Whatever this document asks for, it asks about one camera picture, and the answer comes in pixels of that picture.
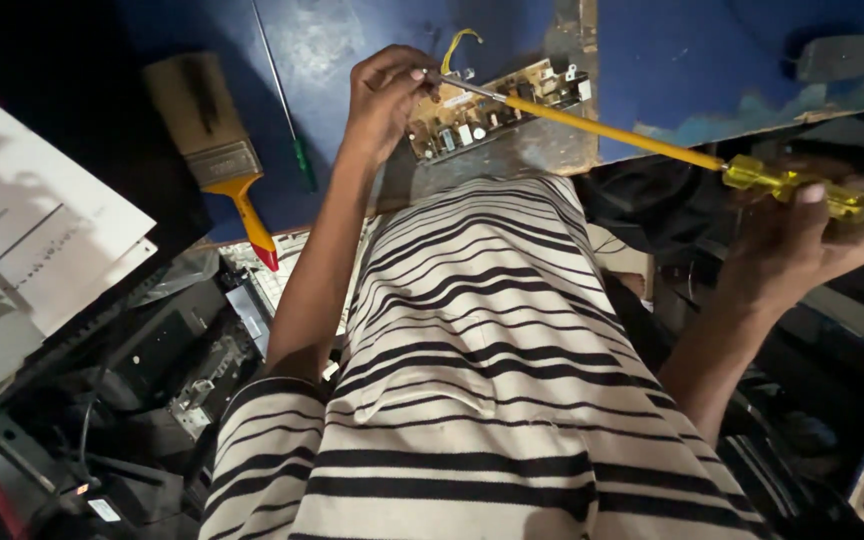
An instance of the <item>hand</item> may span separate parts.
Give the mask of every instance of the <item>hand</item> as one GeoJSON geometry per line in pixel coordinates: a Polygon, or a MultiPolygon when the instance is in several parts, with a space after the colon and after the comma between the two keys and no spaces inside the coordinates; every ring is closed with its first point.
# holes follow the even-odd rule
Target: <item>hand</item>
{"type": "Polygon", "coordinates": [[[433,57],[405,45],[389,45],[355,64],[340,154],[352,152],[375,168],[388,160],[412,110],[433,90],[422,69],[437,66],[433,57]]]}
{"type": "MultiPolygon", "coordinates": [[[[824,178],[848,172],[828,160],[786,166],[824,178]]],[[[864,177],[848,175],[842,184],[864,190],[864,177]]],[[[830,223],[821,183],[800,187],[788,204],[765,197],[749,205],[740,229],[719,273],[721,303],[778,318],[811,289],[864,264],[864,223],[830,223]]]]}

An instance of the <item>circuit board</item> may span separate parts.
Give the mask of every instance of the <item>circuit board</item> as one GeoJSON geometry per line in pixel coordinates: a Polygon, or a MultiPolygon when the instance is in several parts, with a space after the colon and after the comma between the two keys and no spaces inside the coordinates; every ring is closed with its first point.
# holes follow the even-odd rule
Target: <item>circuit board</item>
{"type": "MultiPolygon", "coordinates": [[[[555,73],[546,58],[482,86],[550,107],[566,107],[591,93],[588,80],[588,74],[577,73],[574,64],[566,72],[555,73]]],[[[419,101],[409,118],[409,142],[421,163],[435,163],[487,143],[532,118],[447,83],[439,86],[437,97],[419,101]]]]}

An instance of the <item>screwdriver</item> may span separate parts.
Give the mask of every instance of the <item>screwdriver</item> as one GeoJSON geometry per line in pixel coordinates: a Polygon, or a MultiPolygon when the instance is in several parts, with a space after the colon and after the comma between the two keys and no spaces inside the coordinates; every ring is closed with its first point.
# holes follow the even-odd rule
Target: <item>screwdriver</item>
{"type": "Polygon", "coordinates": [[[489,97],[509,107],[518,109],[523,113],[548,118],[549,120],[594,133],[595,135],[625,142],[632,146],[650,150],[656,154],[662,154],[669,158],[692,164],[693,166],[721,171],[723,173],[722,182],[726,186],[737,188],[738,190],[749,190],[750,188],[765,189],[776,200],[784,203],[789,202],[796,187],[799,185],[822,182],[825,184],[825,200],[828,204],[828,214],[831,217],[847,223],[861,223],[864,221],[864,191],[843,187],[832,182],[830,179],[808,173],[772,168],[749,155],[739,154],[731,161],[726,162],[721,157],[696,152],[689,148],[669,144],[625,129],[613,128],[595,120],[569,114],[550,106],[545,106],[544,104],[533,103],[517,96],[507,96],[483,88],[482,86],[469,84],[464,80],[443,77],[428,70],[424,71],[433,83],[441,81],[453,87],[489,97]]]}
{"type": "Polygon", "coordinates": [[[278,91],[278,98],[282,101],[282,111],[285,112],[285,121],[289,124],[289,133],[292,134],[292,148],[295,152],[295,160],[298,162],[298,170],[302,173],[305,188],[309,193],[319,191],[319,183],[315,180],[315,173],[312,167],[309,166],[309,161],[306,159],[306,143],[296,134],[296,129],[292,125],[292,113],[289,112],[289,104],[285,101],[285,92],[282,91],[282,83],[279,80],[279,71],[276,69],[276,62],[272,59],[272,48],[269,46],[269,38],[265,35],[265,25],[262,24],[262,16],[258,14],[258,6],[256,0],[251,0],[252,12],[255,14],[255,21],[258,22],[258,31],[262,36],[262,44],[265,45],[265,56],[269,60],[269,68],[271,69],[271,78],[275,81],[275,89],[278,91]]]}

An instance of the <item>green screwdriver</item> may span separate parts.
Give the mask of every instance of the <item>green screwdriver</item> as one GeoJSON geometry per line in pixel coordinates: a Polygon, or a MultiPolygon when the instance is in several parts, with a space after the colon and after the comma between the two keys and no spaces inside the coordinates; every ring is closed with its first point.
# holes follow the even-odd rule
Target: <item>green screwdriver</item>
{"type": "Polygon", "coordinates": [[[271,78],[275,80],[275,89],[278,91],[278,98],[282,100],[282,110],[285,112],[285,121],[289,124],[289,132],[292,134],[292,148],[295,151],[295,160],[298,162],[298,169],[302,173],[303,183],[309,193],[319,191],[319,184],[315,180],[315,173],[312,172],[312,167],[306,159],[306,143],[296,133],[296,128],[292,125],[292,113],[289,112],[289,104],[285,101],[285,92],[282,91],[282,83],[279,81],[279,71],[276,70],[276,63],[272,60],[272,48],[269,47],[269,38],[265,35],[265,25],[262,24],[262,16],[258,13],[256,0],[251,0],[252,12],[255,13],[255,21],[258,22],[258,31],[262,36],[262,43],[265,45],[265,56],[269,59],[269,68],[271,69],[271,78]]]}

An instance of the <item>paintbrush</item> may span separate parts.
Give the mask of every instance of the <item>paintbrush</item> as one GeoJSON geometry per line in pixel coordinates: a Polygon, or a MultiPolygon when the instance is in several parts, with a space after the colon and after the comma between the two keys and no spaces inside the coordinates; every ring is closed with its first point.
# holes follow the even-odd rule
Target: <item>paintbrush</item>
{"type": "Polygon", "coordinates": [[[226,88],[219,57],[175,55],[146,66],[143,76],[151,101],[198,186],[232,199],[255,254],[272,271],[279,270],[276,244],[248,195],[249,187],[262,177],[262,165],[226,88]]]}

